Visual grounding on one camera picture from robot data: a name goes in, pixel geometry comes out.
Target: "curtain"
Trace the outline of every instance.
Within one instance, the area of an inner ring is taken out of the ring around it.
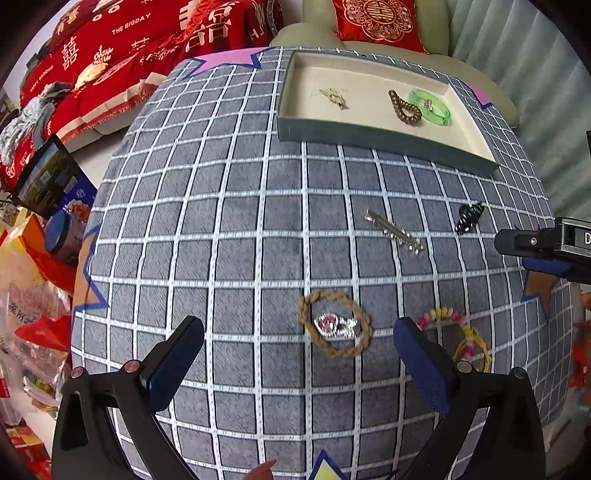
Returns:
[[[450,54],[494,80],[556,216],[591,220],[591,76],[528,0],[446,0]]]

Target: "brooch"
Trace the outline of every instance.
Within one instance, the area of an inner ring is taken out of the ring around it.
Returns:
[[[335,105],[338,105],[341,110],[346,110],[347,104],[345,103],[345,99],[339,92],[337,92],[334,88],[329,88],[328,90],[323,90],[322,88],[318,90],[322,95],[328,98],[331,102]]]
[[[314,319],[314,325],[324,338],[354,339],[357,337],[359,320],[346,319],[334,313],[325,313]]]

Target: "pink paper star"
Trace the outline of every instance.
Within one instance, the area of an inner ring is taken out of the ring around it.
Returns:
[[[478,100],[478,103],[480,104],[480,108],[484,110],[485,108],[488,108],[492,105],[492,100],[489,98],[489,96],[486,94],[484,90],[478,88],[475,85],[470,85],[466,82],[462,83],[466,85],[470,90],[472,90],[472,93],[474,94],[476,100]]]
[[[210,53],[202,57],[193,57],[193,60],[200,61],[201,65],[189,73],[185,78],[194,77],[201,72],[219,67],[220,65],[242,65],[244,67],[252,67],[260,70],[261,64],[256,56],[265,50],[269,50],[269,47],[242,48],[240,50]]]

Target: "hair clip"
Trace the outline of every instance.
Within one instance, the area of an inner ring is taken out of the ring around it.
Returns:
[[[420,252],[425,250],[425,246],[421,243],[418,238],[414,238],[404,228],[399,228],[391,222],[388,222],[379,213],[375,213],[373,210],[366,210],[363,217],[368,221],[372,222],[378,227],[384,235],[388,235],[392,240],[396,240],[398,245],[406,245],[408,250],[418,255]]]
[[[460,207],[460,219],[456,224],[456,233],[461,235],[469,232],[480,220],[480,216],[484,212],[484,205],[482,202],[474,205],[462,205]]]

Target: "blue gripper pad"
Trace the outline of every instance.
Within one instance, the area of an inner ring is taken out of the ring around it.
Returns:
[[[416,329],[416,332],[413,334],[410,329]],[[421,345],[422,342],[417,338],[417,333],[423,336],[423,333],[410,318],[398,319],[394,323],[392,331],[394,346],[406,368],[410,371],[413,380],[417,383],[423,400],[432,410],[445,416],[449,409],[447,381],[435,362],[427,355]],[[424,336],[423,339],[425,342],[429,342]]]

